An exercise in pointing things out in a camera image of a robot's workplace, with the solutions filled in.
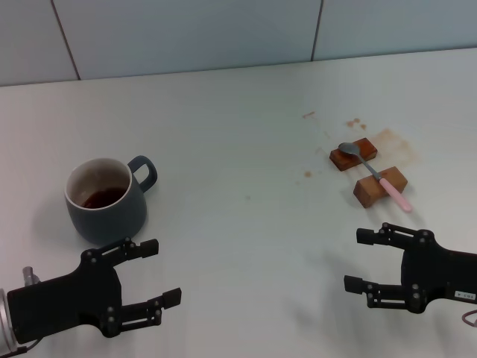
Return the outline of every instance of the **wooden block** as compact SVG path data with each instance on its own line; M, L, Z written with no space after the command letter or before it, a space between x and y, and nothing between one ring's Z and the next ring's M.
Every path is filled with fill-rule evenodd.
M354 143L359 147L361 150L361 156L366 161L373 159L378 153L376 147L373 143L367 140L367 138L362 138ZM342 153L339 149L332 151L329 154L329 158L341 172L361 164L361 161L356 155Z
M383 178L388 179L399 192L402 192L408 184L408 180L401 174L398 168L393 166L380 172ZM374 176L362 178L356 182L353 194L358 198L363 207L370 207L380 198L389 196L388 192L378 183Z

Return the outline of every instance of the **gray mug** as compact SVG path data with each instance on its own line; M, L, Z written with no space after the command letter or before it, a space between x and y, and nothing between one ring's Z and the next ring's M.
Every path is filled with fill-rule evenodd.
M149 175L138 183L133 173L143 165ZM73 225L84 239L98 245L133 237L146 220L144 193L156 181L154 164L142 155L127 165L108 158L81 164L73 169L65 188Z

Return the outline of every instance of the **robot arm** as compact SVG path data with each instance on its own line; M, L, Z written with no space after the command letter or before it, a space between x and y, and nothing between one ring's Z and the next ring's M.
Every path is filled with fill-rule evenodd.
M107 338L160 325L162 309L180 304L180 289L122 306L121 283L114 269L124 261L156 255L158 249L157 240L136 245L126 238L84 251L78 268L66 276L39 282L31 269L24 270L26 287L6 296L0 292L0 354L26 353L32 347L17 347L17 343L38 341L81 324L97 327Z
M404 250L400 285L380 285L345 276L344 288L365 293L369 308L389 308L422 313L438 298L477 304L477 255L446 250L429 230L410 230L384 223L375 233L358 229L358 243L389 245Z

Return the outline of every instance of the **cable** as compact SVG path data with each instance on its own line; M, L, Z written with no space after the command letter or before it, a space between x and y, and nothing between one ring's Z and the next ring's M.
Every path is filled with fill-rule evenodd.
M3 356L0 356L0 358L10 358L14 356L19 356L20 354L25 354L28 351L31 351L33 348L35 348L37 344L40 343L41 340L42 340L41 338L37 339L32 345L29 345L27 347L26 346L18 347L16 351L8 353L8 354L4 354Z
M463 314L463 315L462 315L462 321L463 321L465 324L468 324L469 326L475 328L475 327L477 327L477 326L476 326L477 321L476 321L475 323L472 323L471 321L469 321L469 320L467 319L467 317L469 317L470 315L473 315L474 313L477 313L477 310L470 311L470 312L467 312L467 313Z

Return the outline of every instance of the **metal spoon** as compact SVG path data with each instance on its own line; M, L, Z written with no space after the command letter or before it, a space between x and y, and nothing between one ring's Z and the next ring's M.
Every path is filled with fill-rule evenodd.
M406 213L410 213L412 211L412 206L409 202L401 195L400 192L396 190L388 180L384 179L376 170L371 168L371 166L363 159L360 154L359 147L354 143L341 143L338 146L338 149L346 154L356 155L360 161L364 164L364 166L371 172L371 174L375 177L375 179L381 184L383 188L385 188L386 192L388 192L389 196L394 199L396 204L402 209L402 211Z

